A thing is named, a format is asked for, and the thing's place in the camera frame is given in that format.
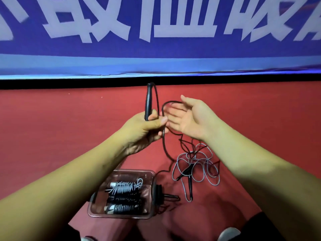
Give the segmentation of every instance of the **black jump rope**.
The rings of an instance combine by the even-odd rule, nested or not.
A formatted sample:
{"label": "black jump rope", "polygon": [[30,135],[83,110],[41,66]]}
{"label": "black jump rope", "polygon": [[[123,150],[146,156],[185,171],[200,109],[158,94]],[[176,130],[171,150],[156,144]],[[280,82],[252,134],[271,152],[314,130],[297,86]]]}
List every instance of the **black jump rope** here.
{"label": "black jump rope", "polygon": [[[159,115],[159,102],[158,102],[158,93],[156,89],[156,85],[154,83],[148,83],[147,84],[147,95],[146,95],[146,103],[145,103],[145,121],[148,121],[148,117],[152,114],[152,88],[154,87],[155,95],[156,95],[156,103],[157,103],[157,113]],[[167,101],[162,106],[162,114],[164,115],[164,107],[169,103],[182,103],[181,101]],[[168,170],[161,170],[157,174],[161,172],[170,172],[171,167],[176,160],[171,157],[171,155],[166,150],[166,144],[165,144],[165,126],[163,128],[163,149],[166,154],[166,156],[172,161],[172,163],[169,166]],[[191,142],[188,142],[186,140],[183,140],[183,134],[175,133],[171,129],[168,129],[172,134],[180,136],[180,146],[182,150],[188,155],[190,159],[196,158],[196,154],[199,153],[200,150],[207,147],[207,145],[204,145],[200,147],[198,150],[196,150],[196,146],[193,144],[193,139]],[[190,150],[187,147],[187,144],[190,144],[192,147],[192,150]],[[190,163],[190,165],[183,170],[181,175],[174,179],[175,181],[179,181],[182,177],[186,176],[188,177],[188,187],[189,187],[189,200],[187,201],[191,202],[193,200],[193,188],[192,188],[192,170],[194,168],[196,163]],[[109,192],[110,195],[107,199],[107,205],[108,207],[105,208],[105,212],[108,214],[128,214],[128,215],[140,215],[143,214],[143,205],[144,200],[141,198],[140,194],[140,188],[142,186],[139,184],[139,180],[137,183],[133,182],[116,182],[114,183],[115,186],[112,188],[108,188],[105,190],[105,192]],[[164,194],[163,189],[161,185],[156,185],[156,197],[155,197],[155,205],[161,206],[165,200],[167,201],[180,201],[179,196],[177,195],[171,195],[171,194]]]}

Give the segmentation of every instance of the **right hand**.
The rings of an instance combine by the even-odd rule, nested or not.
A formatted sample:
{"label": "right hand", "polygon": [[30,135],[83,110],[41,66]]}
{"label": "right hand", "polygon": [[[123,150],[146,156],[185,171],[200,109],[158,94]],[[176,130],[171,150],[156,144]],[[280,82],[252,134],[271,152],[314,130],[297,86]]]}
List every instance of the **right hand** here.
{"label": "right hand", "polygon": [[216,114],[201,100],[181,95],[183,104],[173,103],[166,106],[164,113],[168,117],[167,127],[191,138],[206,142],[210,137]]}

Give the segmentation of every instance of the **red floor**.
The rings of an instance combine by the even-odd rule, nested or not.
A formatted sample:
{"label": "red floor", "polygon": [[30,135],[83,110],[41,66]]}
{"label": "red floor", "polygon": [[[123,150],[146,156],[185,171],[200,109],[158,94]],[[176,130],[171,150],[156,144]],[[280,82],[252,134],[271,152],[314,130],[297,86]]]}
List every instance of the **red floor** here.
{"label": "red floor", "polygon": [[[280,157],[321,177],[321,82],[159,86],[159,100],[180,94],[205,101],[236,130]],[[66,164],[93,148],[135,113],[144,110],[145,87],[0,91],[0,198]],[[181,153],[168,136],[173,155]],[[161,142],[130,156],[123,168],[167,168]],[[170,174],[158,182],[179,194],[181,205],[137,223],[146,240],[213,241],[228,226],[241,227],[259,211],[224,167],[221,183],[194,183],[187,203],[180,182]],[[130,229],[126,220],[91,218],[87,205],[71,224],[81,235],[99,241],[120,240]]]}

